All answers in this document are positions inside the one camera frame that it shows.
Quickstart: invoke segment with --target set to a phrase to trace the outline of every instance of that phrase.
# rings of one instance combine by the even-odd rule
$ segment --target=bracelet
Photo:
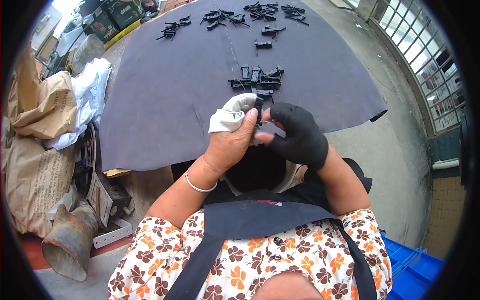
[[[211,192],[213,191],[215,188],[216,188],[216,185],[218,184],[218,180],[215,181],[215,185],[211,188],[211,189],[208,189],[208,190],[202,190],[202,189],[199,189],[197,188],[196,186],[194,186],[190,180],[188,179],[188,171],[190,170],[190,168],[187,169],[187,172],[185,172],[185,179],[187,180],[188,184],[196,191],[199,191],[199,192]]]

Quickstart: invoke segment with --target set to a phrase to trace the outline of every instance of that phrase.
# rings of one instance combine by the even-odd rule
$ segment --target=floral blouse
[[[384,300],[392,288],[392,272],[373,212],[354,211],[342,222],[365,255],[377,298]],[[191,215],[181,230],[160,218],[142,220],[110,278],[109,298],[163,299],[202,241],[203,229],[203,210]],[[327,220],[265,238],[225,240],[197,299],[250,299],[266,280],[284,271],[301,272],[325,300],[358,299],[353,265],[347,242]]]

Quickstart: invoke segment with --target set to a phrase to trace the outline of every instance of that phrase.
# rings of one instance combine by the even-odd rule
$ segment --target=black fingerless glove
[[[320,132],[313,115],[290,103],[277,103],[270,107],[272,120],[282,124],[285,138],[275,134],[270,147],[295,164],[320,170],[328,154],[328,141]]]

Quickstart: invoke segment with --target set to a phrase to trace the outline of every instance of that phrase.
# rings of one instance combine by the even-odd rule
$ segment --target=blue plastic crate
[[[412,249],[382,238],[392,263],[393,286],[387,300],[416,300],[435,280],[443,261],[427,254],[426,249]]]

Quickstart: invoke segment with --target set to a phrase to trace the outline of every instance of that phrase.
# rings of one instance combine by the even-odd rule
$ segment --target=yellow pipe
[[[138,26],[140,26],[141,24],[145,23],[145,21],[143,19],[139,19],[135,22],[133,22],[132,24],[128,25],[127,28],[123,29],[122,31],[120,31],[116,36],[114,36],[110,41],[108,41],[103,47],[105,49],[105,51],[110,48],[113,44],[115,44],[116,42],[118,42],[119,39],[121,39],[122,37],[126,36],[130,31],[132,31],[133,29],[137,28]]]

